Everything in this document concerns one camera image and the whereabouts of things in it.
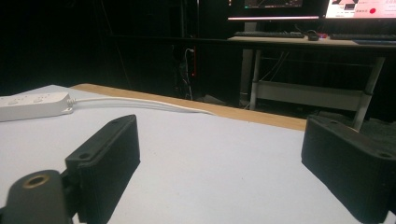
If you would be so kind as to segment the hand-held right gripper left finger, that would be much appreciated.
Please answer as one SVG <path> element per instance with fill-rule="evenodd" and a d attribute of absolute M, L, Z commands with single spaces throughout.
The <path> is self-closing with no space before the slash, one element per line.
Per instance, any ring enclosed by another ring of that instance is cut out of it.
<path fill-rule="evenodd" d="M 66 159 L 72 211 L 85 224 L 107 224 L 140 163 L 137 119 L 113 119 Z"/>

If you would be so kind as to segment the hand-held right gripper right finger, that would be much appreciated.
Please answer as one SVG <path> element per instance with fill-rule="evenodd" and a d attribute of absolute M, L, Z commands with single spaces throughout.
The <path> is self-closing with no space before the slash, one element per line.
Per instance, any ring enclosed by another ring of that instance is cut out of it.
<path fill-rule="evenodd" d="M 365 224 L 396 215 L 396 152 L 333 119 L 306 121 L 302 164 Z"/>

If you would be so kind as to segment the white power strip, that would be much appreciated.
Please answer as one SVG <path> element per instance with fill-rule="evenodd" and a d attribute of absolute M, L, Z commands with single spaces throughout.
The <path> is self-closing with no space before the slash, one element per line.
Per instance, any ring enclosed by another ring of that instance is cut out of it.
<path fill-rule="evenodd" d="M 73 112 L 68 92 L 0 97 L 0 122 L 56 117 Z"/>

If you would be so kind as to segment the white table mat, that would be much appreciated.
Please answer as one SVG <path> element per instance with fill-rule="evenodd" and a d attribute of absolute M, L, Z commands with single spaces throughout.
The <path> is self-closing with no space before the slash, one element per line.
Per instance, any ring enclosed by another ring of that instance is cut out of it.
<path fill-rule="evenodd" d="M 148 94 L 80 84 L 72 113 L 0 122 L 0 207 L 30 173 L 65 158 L 109 121 L 137 117 L 141 162 L 112 224 L 358 224 L 301 162 L 304 122 L 188 101 L 160 109 Z"/>

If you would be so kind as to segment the black keyboard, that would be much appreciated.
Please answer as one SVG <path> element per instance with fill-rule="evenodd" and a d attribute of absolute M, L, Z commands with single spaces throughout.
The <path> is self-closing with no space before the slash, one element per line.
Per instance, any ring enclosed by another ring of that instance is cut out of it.
<path fill-rule="evenodd" d="M 245 37 L 272 37 L 272 38 L 304 38 L 302 33 L 287 33 L 287 32 L 235 32 L 234 36 Z"/>
<path fill-rule="evenodd" d="M 334 40 L 387 40 L 396 41 L 396 35 L 359 35 L 359 34 L 330 34 L 330 39 Z"/>

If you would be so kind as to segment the bright computer monitor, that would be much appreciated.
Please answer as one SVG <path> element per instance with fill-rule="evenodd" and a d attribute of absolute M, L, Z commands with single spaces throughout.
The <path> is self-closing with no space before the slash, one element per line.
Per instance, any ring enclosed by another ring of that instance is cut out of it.
<path fill-rule="evenodd" d="M 329 0 L 326 19 L 396 19 L 396 0 Z"/>

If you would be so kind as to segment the dark computer monitor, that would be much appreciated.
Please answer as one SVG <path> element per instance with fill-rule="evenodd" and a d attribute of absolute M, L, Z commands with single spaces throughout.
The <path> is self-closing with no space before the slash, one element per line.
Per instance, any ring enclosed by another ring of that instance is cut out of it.
<path fill-rule="evenodd" d="M 229 21 L 318 20 L 327 0 L 229 0 Z"/>

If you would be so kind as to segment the wooden desk with metal frame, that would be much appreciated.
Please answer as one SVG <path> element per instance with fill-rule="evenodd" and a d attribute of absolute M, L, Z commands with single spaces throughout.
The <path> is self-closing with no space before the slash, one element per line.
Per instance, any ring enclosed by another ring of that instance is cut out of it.
<path fill-rule="evenodd" d="M 365 115 L 374 94 L 376 82 L 379 79 L 386 59 L 388 56 L 396 54 L 396 44 L 385 45 L 374 41 L 360 44 L 352 40 L 331 40 L 330 38 L 310 41 L 307 38 L 292 39 L 242 36 L 231 37 L 228 41 L 242 46 L 243 49 L 253 49 L 255 51 L 253 78 L 248 103 L 249 109 L 255 109 L 256 102 L 259 99 L 266 99 L 349 110 L 355 113 L 352 127 L 357 131 L 364 122 Z M 364 89 L 361 91 L 260 81 L 261 56 L 262 53 L 268 49 L 356 53 L 360 56 L 372 56 L 374 61 L 369 64 L 370 76 L 368 77 Z"/>

